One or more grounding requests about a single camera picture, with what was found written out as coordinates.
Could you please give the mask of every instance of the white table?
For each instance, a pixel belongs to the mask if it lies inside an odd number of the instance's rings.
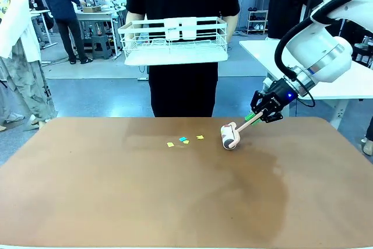
[[[278,43],[278,40],[240,41],[240,45],[276,80],[284,76],[275,64],[275,51]],[[287,66],[301,66],[287,49],[284,50],[282,59]],[[372,83],[373,71],[353,62],[351,69],[340,78],[333,83],[318,83],[310,93],[315,100],[323,100],[335,109],[330,123],[338,129],[351,99],[373,99]],[[310,97],[305,96],[302,99],[310,100]]]
[[[57,43],[52,43],[52,40],[51,40],[51,36],[49,34],[49,31],[48,31],[48,28],[47,28],[47,24],[45,23],[45,19],[44,19],[44,16],[43,16],[43,13],[49,13],[50,11],[49,10],[40,10],[40,11],[31,11],[31,18],[33,18],[34,16],[41,16],[42,20],[43,20],[43,24],[44,24],[44,29],[45,29],[45,32],[47,34],[47,37],[48,37],[48,41],[49,41],[49,44],[48,45],[45,45],[46,48],[49,48],[49,47],[52,47],[54,45],[57,45]]]
[[[80,22],[111,22],[112,36],[115,48],[115,57],[113,59],[117,59],[122,54],[118,51],[117,36],[119,38],[119,34],[117,34],[117,30],[114,25],[113,14],[117,12],[122,12],[124,10],[125,8],[123,7],[119,10],[104,10],[96,13],[83,13],[82,11],[76,11],[76,16],[78,17],[78,21]]]

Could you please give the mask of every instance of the brown table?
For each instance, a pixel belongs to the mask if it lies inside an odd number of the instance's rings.
[[[51,121],[0,167],[0,244],[373,246],[373,166],[326,121],[259,124],[226,151],[230,121]]]

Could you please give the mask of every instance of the gray floor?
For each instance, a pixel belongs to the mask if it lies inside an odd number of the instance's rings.
[[[261,77],[219,78],[214,116],[247,115],[252,95],[262,88],[262,81]],[[136,79],[56,79],[49,80],[49,83],[59,117],[153,116],[147,82]],[[326,120],[332,115],[332,109],[321,101],[317,102],[316,108],[293,104],[291,115],[295,115],[295,110],[298,116],[317,116]],[[372,115],[373,100],[356,100],[348,106],[339,131],[358,149]],[[0,164],[6,162],[35,133],[24,132],[23,126],[0,133]]]

